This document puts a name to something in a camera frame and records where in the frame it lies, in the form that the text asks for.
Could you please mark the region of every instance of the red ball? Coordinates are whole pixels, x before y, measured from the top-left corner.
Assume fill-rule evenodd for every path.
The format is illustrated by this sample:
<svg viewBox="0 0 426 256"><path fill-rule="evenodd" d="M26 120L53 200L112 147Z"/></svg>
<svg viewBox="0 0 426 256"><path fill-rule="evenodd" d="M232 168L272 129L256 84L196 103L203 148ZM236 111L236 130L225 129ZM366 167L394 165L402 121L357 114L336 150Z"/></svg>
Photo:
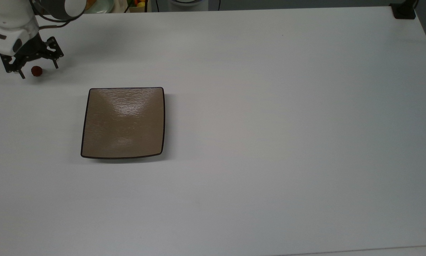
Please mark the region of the red ball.
<svg viewBox="0 0 426 256"><path fill-rule="evenodd" d="M42 68L38 65L31 68L31 74L33 76L41 76L42 75Z"/></svg>

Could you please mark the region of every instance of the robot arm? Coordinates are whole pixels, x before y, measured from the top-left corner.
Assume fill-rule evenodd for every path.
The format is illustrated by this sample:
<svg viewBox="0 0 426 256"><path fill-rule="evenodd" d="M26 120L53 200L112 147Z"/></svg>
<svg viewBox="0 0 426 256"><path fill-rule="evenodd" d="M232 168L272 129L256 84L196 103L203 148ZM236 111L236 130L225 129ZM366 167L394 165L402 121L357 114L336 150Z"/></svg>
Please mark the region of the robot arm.
<svg viewBox="0 0 426 256"><path fill-rule="evenodd" d="M53 41L42 42L39 25L31 0L0 0L0 55L6 71L21 73L23 65L40 57L54 60L55 66L62 52ZM60 22L71 21L83 13L86 0L38 0L39 4ZM19 58L10 63L11 57Z"/></svg>

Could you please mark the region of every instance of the brown plate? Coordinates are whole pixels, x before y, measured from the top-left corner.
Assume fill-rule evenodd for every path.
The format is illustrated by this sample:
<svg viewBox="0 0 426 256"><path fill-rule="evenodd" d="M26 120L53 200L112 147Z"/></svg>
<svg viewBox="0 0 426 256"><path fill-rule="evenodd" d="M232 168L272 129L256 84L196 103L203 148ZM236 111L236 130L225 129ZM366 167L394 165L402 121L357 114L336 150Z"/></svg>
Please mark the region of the brown plate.
<svg viewBox="0 0 426 256"><path fill-rule="evenodd" d="M90 89L81 156L127 159L162 153L165 130L162 87Z"/></svg>

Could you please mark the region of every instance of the white table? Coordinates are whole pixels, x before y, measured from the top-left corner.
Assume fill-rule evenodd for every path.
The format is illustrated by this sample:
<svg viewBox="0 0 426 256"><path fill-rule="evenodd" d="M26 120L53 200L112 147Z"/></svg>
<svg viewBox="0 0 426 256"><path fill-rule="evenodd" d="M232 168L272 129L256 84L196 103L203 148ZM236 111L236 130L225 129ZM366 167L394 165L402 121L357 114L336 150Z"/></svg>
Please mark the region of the white table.
<svg viewBox="0 0 426 256"><path fill-rule="evenodd" d="M0 62L0 255L426 246L426 36L389 7L85 15ZM30 75L32 65L44 76ZM80 156L92 87L162 86L161 156Z"/></svg>

